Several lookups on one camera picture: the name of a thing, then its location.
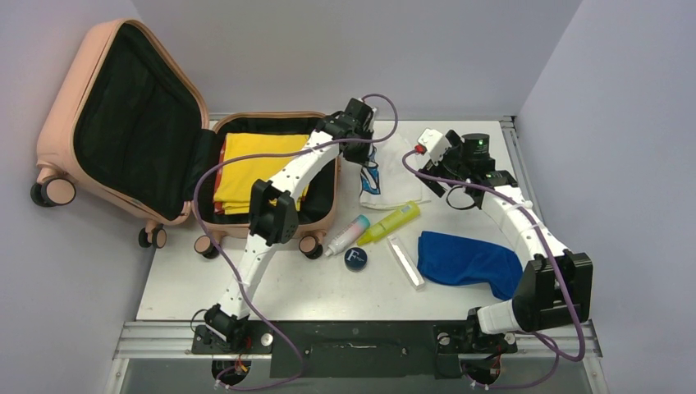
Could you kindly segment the yellow-green tube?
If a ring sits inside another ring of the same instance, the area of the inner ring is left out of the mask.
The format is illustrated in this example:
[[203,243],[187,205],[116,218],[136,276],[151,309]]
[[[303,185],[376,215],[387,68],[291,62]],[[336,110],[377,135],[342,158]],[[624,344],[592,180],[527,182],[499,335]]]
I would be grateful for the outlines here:
[[420,213],[420,207],[414,201],[409,201],[405,205],[389,213],[379,222],[370,226],[356,241],[356,244],[362,246],[380,241],[407,223],[415,220]]

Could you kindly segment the white blue printed cloth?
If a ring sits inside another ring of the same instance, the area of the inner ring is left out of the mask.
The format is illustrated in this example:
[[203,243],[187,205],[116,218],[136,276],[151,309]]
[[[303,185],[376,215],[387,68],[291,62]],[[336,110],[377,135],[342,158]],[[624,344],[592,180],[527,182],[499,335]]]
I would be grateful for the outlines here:
[[368,161],[360,169],[362,207],[392,210],[410,201],[430,201],[426,186],[403,166],[402,158],[408,151],[410,146],[398,135],[372,145]]

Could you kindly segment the pink teal bottle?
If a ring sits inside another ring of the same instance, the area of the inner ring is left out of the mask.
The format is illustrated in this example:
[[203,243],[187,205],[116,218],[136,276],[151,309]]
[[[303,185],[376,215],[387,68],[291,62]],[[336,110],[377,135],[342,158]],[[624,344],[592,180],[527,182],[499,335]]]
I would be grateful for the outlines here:
[[346,250],[356,242],[371,226],[371,223],[364,215],[359,215],[345,228],[333,237],[324,247],[324,255],[332,256]]

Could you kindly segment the dark blue round tin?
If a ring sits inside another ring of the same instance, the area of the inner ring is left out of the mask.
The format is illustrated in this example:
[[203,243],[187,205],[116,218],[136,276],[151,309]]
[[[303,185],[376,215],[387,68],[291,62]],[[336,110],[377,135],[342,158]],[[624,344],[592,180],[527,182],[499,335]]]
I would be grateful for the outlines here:
[[352,272],[362,271],[368,262],[368,255],[360,247],[351,247],[344,253],[344,263],[347,269]]

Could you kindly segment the yellow cloth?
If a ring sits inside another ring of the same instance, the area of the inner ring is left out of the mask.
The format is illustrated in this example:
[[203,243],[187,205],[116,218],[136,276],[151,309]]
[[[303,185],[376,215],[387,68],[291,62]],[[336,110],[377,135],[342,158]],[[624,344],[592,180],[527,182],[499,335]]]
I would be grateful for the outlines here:
[[[307,135],[265,135],[253,133],[226,134],[225,159],[257,153],[289,153],[305,146]],[[256,158],[227,164],[222,167],[222,180],[215,197],[223,202],[226,215],[249,212],[252,185],[268,180],[281,171],[290,158]]]

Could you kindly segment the red white patterned cloth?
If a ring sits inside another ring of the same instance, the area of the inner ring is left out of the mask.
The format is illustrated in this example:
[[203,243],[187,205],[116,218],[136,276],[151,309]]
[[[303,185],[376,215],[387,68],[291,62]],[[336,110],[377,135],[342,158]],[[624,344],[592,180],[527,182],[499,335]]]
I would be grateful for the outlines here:
[[[220,148],[220,153],[219,153],[219,163],[222,163],[225,159],[225,152],[226,152],[226,143],[222,144],[222,147]],[[223,202],[218,201],[217,198],[215,197],[216,193],[218,192],[218,188],[220,186],[222,180],[222,167],[220,167],[215,176],[214,180],[214,186],[213,186],[213,213],[216,215],[221,215],[224,214],[224,208],[223,208]]]

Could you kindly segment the pink hard-shell suitcase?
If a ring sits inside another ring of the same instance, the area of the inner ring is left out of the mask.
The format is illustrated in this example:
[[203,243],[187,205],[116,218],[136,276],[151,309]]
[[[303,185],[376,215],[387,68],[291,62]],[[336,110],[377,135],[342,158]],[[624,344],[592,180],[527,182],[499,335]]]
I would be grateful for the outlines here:
[[119,19],[92,27],[37,143],[32,201],[45,208],[87,191],[145,220],[140,246],[162,248],[166,227],[197,201],[217,240],[243,238],[246,213],[217,213],[208,174],[229,135],[308,135],[318,112],[242,112],[211,126],[203,97],[150,29]]

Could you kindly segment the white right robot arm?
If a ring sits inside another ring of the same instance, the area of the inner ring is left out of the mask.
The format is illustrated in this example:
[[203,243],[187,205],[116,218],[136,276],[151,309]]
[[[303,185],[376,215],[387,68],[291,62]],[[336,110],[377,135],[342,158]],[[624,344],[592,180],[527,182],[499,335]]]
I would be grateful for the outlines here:
[[510,300],[473,309],[464,329],[465,344],[484,351],[508,332],[537,332],[573,324],[580,332],[589,318],[593,263],[560,242],[533,211],[517,180],[498,170],[487,134],[458,135],[425,129],[415,146],[427,158],[415,175],[438,196],[461,186],[474,207],[499,227],[517,255],[523,273]]

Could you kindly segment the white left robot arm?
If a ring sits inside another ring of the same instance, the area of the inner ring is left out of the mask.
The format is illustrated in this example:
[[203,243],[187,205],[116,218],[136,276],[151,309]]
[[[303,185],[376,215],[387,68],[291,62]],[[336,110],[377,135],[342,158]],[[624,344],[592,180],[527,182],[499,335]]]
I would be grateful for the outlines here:
[[296,202],[302,191],[332,160],[343,156],[363,163],[373,140],[376,108],[363,98],[353,98],[342,111],[316,123],[302,148],[289,153],[254,153],[247,159],[289,158],[289,163],[270,176],[257,180],[250,188],[249,235],[239,263],[230,262],[233,272],[224,296],[204,315],[213,343],[225,353],[233,353],[246,343],[246,324],[258,310],[252,299],[277,245],[296,234],[299,214]]

